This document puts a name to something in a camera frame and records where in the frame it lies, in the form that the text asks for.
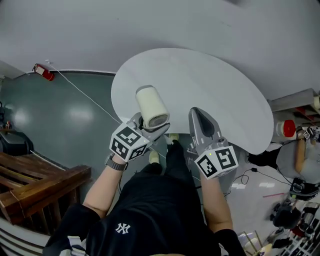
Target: black t-shirt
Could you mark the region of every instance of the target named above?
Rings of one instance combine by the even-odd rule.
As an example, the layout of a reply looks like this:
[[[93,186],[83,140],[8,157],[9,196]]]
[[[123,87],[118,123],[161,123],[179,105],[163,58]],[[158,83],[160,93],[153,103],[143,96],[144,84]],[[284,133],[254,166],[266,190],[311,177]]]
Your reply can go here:
[[[71,236],[82,244],[72,245]],[[43,255],[74,249],[89,256],[220,256],[219,244],[229,256],[245,255],[233,230],[213,233],[205,225],[194,188],[150,174],[128,181],[111,213],[102,219],[81,204],[71,206]]]

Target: red fire extinguisher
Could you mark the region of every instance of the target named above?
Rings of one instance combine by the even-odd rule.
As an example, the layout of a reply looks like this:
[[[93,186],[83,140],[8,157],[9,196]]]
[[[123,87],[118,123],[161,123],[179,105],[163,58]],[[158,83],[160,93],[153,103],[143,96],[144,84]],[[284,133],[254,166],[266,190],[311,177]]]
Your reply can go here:
[[[43,76],[45,79],[48,79],[49,81],[52,81],[55,78],[55,75],[53,73],[51,73],[49,70],[47,70],[40,64],[35,64],[32,70],[38,73],[39,75]]]

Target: wooden railing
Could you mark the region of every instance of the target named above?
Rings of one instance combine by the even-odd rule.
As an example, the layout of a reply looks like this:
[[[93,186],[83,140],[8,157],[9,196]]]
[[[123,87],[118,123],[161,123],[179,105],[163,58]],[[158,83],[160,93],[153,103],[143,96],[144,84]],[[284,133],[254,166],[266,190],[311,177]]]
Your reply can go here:
[[[11,224],[52,234],[90,176],[86,165],[62,170],[34,155],[0,152],[1,212]]]

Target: wristwatch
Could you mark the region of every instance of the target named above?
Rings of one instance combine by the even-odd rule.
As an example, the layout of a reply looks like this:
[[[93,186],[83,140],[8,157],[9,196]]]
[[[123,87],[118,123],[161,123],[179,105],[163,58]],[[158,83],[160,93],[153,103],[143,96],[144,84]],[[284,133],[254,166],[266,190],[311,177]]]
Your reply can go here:
[[[112,152],[107,157],[104,165],[109,166],[112,169],[117,170],[117,171],[125,171],[127,169],[127,167],[128,167],[128,163],[120,164],[120,163],[117,163],[117,162],[113,161],[112,158],[114,157],[114,155],[115,155],[115,153]]]

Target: table top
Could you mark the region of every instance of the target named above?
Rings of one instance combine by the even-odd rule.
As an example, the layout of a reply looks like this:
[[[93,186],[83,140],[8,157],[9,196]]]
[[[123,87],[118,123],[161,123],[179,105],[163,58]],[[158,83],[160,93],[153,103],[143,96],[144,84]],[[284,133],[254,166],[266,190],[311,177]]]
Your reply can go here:
[[[257,87],[223,60],[179,48],[152,49],[130,58],[116,73],[111,100],[115,113],[127,122],[140,112],[136,90],[154,86],[170,112],[168,133],[189,133],[192,107],[208,112],[222,136],[260,154],[270,144],[274,121],[269,104]]]

